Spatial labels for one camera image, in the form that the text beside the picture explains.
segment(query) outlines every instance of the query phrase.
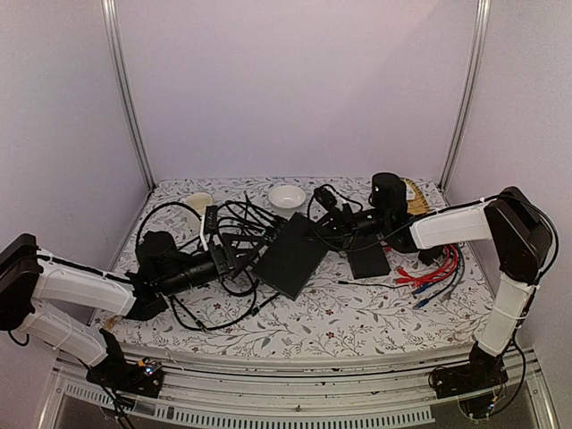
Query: white cup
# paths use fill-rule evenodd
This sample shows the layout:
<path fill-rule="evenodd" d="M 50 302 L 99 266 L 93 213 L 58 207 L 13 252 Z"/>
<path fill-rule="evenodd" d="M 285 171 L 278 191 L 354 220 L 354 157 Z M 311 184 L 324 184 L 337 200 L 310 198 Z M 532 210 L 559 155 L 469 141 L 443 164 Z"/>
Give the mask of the white cup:
<path fill-rule="evenodd" d="M 206 192 L 197 192 L 192 194 L 190 197 L 187 197 L 185 199 L 185 204 L 190 208 L 194 208 L 202 217 L 205 215 L 206 207 L 213 204 L 213 198 Z M 197 219 L 197 217 L 192 213 L 187 213 L 187 224 L 193 232 L 198 232 L 200 230 L 200 219 Z"/>

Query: floral tablecloth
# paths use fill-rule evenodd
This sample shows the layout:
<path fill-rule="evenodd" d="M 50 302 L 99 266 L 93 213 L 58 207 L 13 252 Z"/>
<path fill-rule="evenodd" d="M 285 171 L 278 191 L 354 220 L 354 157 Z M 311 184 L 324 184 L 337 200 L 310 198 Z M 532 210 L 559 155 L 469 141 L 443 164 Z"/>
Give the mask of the floral tablecloth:
<path fill-rule="evenodd" d="M 308 195 L 313 188 L 331 183 L 341 193 L 366 204 L 370 180 L 361 178 L 247 178 L 162 181 L 144 210 L 166 201 L 183 200 L 193 192 L 204 191 L 215 203 L 227 199 L 243 200 L 247 191 L 254 203 L 270 208 L 267 194 L 278 184 L 295 184 Z M 439 190 L 430 181 L 415 181 L 431 207 L 443 207 Z M 192 236 L 178 207 L 157 213 L 149 230 L 169 231 L 178 243 Z M 118 272 L 136 271 L 135 238 L 130 238 L 116 266 Z M 387 353 L 403 353 L 436 349 L 472 342 L 472 335 L 484 328 L 492 307 L 492 296 L 483 273 L 470 249 L 463 247 L 465 275 L 450 299 L 435 300 L 415 310 L 417 299 L 409 289 L 389 290 L 379 286 L 340 285 L 335 280 L 352 280 L 346 258 L 329 252 L 315 275 L 296 301 L 279 297 L 258 315 L 217 332 L 191 332 L 181 328 L 171 309 L 151 321 L 141 323 L 126 319 L 113 320 L 98 311 L 95 324 L 106 325 L 119 341 L 160 348 L 262 358 L 348 357 Z M 393 283 L 402 266 L 409 273 L 427 270 L 416 255 L 401 255 L 390 250 L 387 257 L 392 268 L 387 277 L 361 282 Z M 262 285 L 258 302 L 274 294 Z M 251 297 L 234 298 L 218 283 L 182 293 L 180 299 L 207 325 L 223 324 L 244 313 Z M 187 324 L 192 320 L 180 312 Z"/>

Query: white wall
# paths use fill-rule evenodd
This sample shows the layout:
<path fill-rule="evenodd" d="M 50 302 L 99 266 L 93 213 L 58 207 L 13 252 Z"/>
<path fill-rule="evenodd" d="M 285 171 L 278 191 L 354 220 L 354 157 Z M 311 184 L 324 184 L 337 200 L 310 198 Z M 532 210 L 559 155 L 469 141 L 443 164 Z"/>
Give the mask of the white wall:
<path fill-rule="evenodd" d="M 476 4 L 117 2 L 155 176 L 437 179 Z"/>
<path fill-rule="evenodd" d="M 559 260 L 526 327 L 561 425 L 572 427 L 572 3 L 493 2 L 483 61 L 449 195 L 514 184 L 559 228 Z M 479 251 L 494 277 L 492 247 Z"/>
<path fill-rule="evenodd" d="M 21 232 L 107 268 L 146 190 L 98 0 L 0 2 L 0 248 Z M 0 333 L 0 427 L 37 424 L 50 348 Z"/>

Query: white bowl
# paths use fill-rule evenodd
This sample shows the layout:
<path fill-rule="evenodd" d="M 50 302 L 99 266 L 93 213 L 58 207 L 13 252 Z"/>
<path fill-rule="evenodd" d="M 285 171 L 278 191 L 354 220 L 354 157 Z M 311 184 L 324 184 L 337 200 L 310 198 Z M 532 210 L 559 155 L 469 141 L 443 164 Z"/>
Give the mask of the white bowl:
<path fill-rule="evenodd" d="M 306 201 L 306 192 L 298 186 L 281 185 L 270 190 L 268 199 L 278 215 L 291 216 Z"/>

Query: black cylinder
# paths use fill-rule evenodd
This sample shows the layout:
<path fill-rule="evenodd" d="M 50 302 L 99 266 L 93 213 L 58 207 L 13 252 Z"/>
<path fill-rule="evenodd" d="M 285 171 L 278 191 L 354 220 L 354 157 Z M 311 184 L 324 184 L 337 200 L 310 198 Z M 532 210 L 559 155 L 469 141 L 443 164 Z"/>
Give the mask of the black cylinder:
<path fill-rule="evenodd" d="M 382 212 L 391 211 L 397 217 L 408 212 L 407 185 L 392 172 L 379 172 L 372 178 L 372 206 Z"/>

